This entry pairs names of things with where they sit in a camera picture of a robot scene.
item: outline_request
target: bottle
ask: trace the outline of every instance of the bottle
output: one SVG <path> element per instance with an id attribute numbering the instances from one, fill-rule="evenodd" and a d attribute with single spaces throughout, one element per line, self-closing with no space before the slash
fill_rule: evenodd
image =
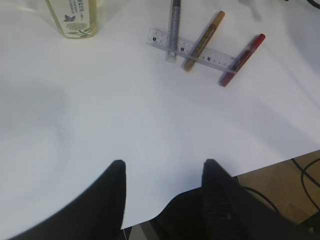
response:
<path id="1" fill-rule="evenodd" d="M 56 26 L 66 38 L 90 38 L 97 33 L 96 0 L 45 1 Z"/>

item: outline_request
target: butterfly logo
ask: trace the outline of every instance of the butterfly logo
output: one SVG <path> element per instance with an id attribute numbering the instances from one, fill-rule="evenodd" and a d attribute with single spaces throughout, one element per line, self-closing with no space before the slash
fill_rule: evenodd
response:
<path id="1" fill-rule="evenodd" d="M 63 22 L 73 22 L 76 19 L 76 16 L 69 17 L 68 15 L 64 15 L 65 20 Z"/>

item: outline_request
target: silver marker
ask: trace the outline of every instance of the silver marker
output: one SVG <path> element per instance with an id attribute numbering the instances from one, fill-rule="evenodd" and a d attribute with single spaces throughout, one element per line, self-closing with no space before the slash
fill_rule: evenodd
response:
<path id="1" fill-rule="evenodd" d="M 169 35 L 167 40 L 167 47 L 173 50 L 178 49 L 180 9 L 181 0 L 173 0 L 169 25 Z M 175 62 L 177 60 L 177 55 L 174 52 L 168 51 L 165 60 L 167 62 Z"/>

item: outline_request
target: gold marker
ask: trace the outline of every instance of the gold marker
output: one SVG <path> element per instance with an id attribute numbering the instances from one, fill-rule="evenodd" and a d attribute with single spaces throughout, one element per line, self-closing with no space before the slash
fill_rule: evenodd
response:
<path id="1" fill-rule="evenodd" d="M 199 58 L 203 50 L 206 48 L 206 45 L 210 41 L 211 37 L 214 35 L 215 31 L 218 29 L 219 24 L 221 23 L 222 19 L 225 16 L 224 11 L 220 11 L 217 16 L 214 18 L 208 29 L 205 31 L 203 34 L 202 38 L 200 39 L 199 43 L 196 45 L 194 48 L 193 52 L 190 54 L 194 58 Z M 183 69 L 186 72 L 189 72 L 193 66 L 195 65 L 196 61 L 193 59 L 188 59 L 184 66 Z"/>

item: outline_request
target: floor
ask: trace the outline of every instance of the floor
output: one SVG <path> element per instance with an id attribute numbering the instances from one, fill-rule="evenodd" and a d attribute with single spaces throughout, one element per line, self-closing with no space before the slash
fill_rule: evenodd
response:
<path id="1" fill-rule="evenodd" d="M 295 158 L 304 168 L 313 160 L 320 158 L 320 150 Z M 307 172 L 320 182 L 320 161 L 312 165 Z M 242 186 L 253 188 L 269 198 L 280 213 L 294 223 L 300 224 L 317 212 L 308 199 L 302 184 L 301 171 L 291 160 L 280 162 L 238 176 Z M 307 177 L 305 187 L 315 203 L 320 205 L 320 189 Z M 260 201 L 270 207 L 261 197 L 253 193 Z M 159 240 L 148 222 L 132 227 L 130 240 Z"/>

